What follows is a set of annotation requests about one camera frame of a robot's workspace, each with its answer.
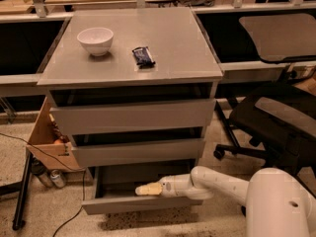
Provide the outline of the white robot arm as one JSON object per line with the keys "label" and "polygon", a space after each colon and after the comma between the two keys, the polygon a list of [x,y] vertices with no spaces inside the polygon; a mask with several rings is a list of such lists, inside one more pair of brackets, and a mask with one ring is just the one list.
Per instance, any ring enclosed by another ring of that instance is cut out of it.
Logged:
{"label": "white robot arm", "polygon": [[316,231],[316,198],[285,171],[265,168],[250,180],[203,166],[139,186],[139,196],[211,198],[215,192],[246,207],[247,237],[311,237]]}

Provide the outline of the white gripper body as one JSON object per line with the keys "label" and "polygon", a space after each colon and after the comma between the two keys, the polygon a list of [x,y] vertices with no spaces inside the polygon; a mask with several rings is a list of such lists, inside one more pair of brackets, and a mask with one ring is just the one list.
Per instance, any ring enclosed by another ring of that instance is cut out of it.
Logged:
{"label": "white gripper body", "polygon": [[162,187],[161,195],[166,198],[189,197],[194,190],[190,174],[166,176],[158,183]]}

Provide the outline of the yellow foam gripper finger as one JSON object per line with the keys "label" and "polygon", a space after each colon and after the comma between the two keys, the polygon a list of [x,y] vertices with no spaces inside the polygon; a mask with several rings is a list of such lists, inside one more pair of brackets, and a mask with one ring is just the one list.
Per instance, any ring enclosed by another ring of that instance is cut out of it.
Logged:
{"label": "yellow foam gripper finger", "polygon": [[135,193],[138,196],[158,196],[162,193],[162,190],[163,188],[160,183],[149,183],[137,187]]}

